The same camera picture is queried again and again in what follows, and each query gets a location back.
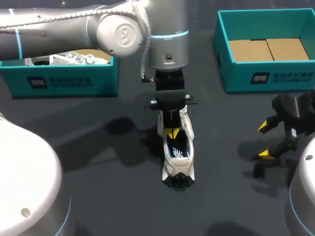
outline white sneaker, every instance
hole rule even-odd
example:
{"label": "white sneaker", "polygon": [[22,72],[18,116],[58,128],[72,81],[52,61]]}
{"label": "white sneaker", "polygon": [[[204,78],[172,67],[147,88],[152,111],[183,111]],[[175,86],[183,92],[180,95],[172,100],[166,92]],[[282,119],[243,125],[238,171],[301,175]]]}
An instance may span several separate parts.
{"label": "white sneaker", "polygon": [[175,138],[168,134],[163,126],[163,113],[161,111],[157,133],[163,137],[164,146],[164,165],[162,171],[162,180],[167,184],[173,184],[173,180],[179,180],[179,184],[191,184],[195,180],[193,169],[193,139],[194,133],[190,118],[187,114],[187,106],[180,110],[182,127],[174,130]]}

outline brown cardboard flap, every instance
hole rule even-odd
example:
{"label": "brown cardboard flap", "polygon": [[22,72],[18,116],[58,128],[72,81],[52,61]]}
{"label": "brown cardboard flap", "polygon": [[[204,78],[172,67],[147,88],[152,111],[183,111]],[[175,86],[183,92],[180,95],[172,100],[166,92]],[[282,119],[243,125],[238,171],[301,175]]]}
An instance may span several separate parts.
{"label": "brown cardboard flap", "polygon": [[96,58],[102,58],[107,61],[110,61],[110,55],[104,53],[101,50],[96,50],[96,49],[82,49],[82,50],[76,50],[76,53],[82,54],[82,55],[87,55],[87,54],[92,54]]}
{"label": "brown cardboard flap", "polygon": [[234,40],[229,44],[237,62],[273,60],[266,40]]}
{"label": "brown cardboard flap", "polygon": [[299,38],[267,39],[274,60],[309,60]]}

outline logo on box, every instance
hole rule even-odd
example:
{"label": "logo on box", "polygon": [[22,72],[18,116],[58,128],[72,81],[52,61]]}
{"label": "logo on box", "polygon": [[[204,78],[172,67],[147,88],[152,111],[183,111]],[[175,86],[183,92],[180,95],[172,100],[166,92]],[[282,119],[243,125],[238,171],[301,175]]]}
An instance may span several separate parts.
{"label": "logo on box", "polygon": [[33,89],[46,89],[47,84],[44,77],[31,76],[28,77],[28,81]]}
{"label": "logo on box", "polygon": [[270,72],[257,72],[252,75],[252,85],[261,85],[267,83]]}

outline teal cardboard box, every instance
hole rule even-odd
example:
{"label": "teal cardboard box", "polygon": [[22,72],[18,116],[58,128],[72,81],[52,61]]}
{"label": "teal cardboard box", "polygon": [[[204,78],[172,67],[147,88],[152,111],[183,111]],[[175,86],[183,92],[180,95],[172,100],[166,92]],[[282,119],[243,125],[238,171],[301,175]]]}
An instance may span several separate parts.
{"label": "teal cardboard box", "polygon": [[313,9],[219,11],[214,47],[226,92],[314,89]]}
{"label": "teal cardboard box", "polygon": [[108,64],[25,66],[25,60],[0,62],[12,97],[117,96],[119,61],[99,50],[78,50]]}

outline teal box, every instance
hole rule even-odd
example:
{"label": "teal box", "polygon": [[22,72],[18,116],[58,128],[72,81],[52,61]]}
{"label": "teal box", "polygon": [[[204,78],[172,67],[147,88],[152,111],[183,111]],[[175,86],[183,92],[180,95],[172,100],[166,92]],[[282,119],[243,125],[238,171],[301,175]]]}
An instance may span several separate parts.
{"label": "teal box", "polygon": [[109,64],[25,66],[24,60],[0,62],[12,97],[117,96],[119,61]]}
{"label": "teal box", "polygon": [[[309,60],[236,62],[229,41],[299,38]],[[214,47],[226,92],[312,90],[315,84],[313,9],[218,12]]]}

